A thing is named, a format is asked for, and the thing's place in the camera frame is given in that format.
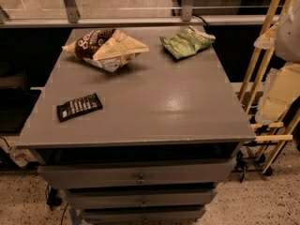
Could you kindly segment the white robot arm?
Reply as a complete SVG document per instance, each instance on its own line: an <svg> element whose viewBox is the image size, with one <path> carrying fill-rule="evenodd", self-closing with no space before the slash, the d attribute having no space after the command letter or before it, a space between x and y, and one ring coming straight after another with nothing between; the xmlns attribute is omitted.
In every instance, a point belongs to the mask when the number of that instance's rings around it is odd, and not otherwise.
<svg viewBox="0 0 300 225"><path fill-rule="evenodd" d="M254 42L256 48L274 49L286 64L271 68L258 103L255 120L262 125L276 122L300 96L300 0Z"/></svg>

